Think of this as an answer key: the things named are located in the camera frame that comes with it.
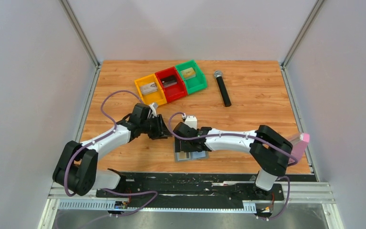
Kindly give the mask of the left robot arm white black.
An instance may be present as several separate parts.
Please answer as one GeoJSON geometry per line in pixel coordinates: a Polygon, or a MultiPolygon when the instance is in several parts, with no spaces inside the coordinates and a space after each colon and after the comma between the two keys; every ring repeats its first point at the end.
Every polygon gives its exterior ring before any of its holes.
{"type": "Polygon", "coordinates": [[[137,103],[114,127],[93,139],[81,143],[69,141],[54,169],[53,181],[71,196],[84,196],[93,189],[108,189],[115,197],[122,197],[127,191],[126,177],[111,168],[99,170],[98,161],[142,134],[152,140],[171,137],[162,115],[156,113],[155,103],[137,103]]]}

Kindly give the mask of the grey card holder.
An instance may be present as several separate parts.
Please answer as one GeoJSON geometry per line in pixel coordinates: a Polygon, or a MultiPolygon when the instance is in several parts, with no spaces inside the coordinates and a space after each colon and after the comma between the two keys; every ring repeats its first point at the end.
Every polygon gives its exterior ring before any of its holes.
{"type": "Polygon", "coordinates": [[[177,160],[177,154],[174,153],[175,162],[186,162],[186,161],[195,161],[195,160],[202,160],[202,159],[208,159],[209,153],[207,151],[202,152],[189,152],[191,154],[190,160],[184,160],[184,161],[178,161],[177,160]]]}

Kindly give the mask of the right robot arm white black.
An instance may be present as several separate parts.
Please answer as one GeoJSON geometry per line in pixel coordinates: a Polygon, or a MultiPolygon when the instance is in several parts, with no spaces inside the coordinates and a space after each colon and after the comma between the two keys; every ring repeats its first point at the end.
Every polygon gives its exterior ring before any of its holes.
{"type": "Polygon", "coordinates": [[[211,127],[195,129],[180,122],[173,134],[188,152],[229,150],[250,154],[261,168],[253,186],[259,199],[271,195],[274,182],[285,175],[290,160],[296,161],[291,155],[293,144],[267,125],[248,132],[233,132],[211,127]]]}

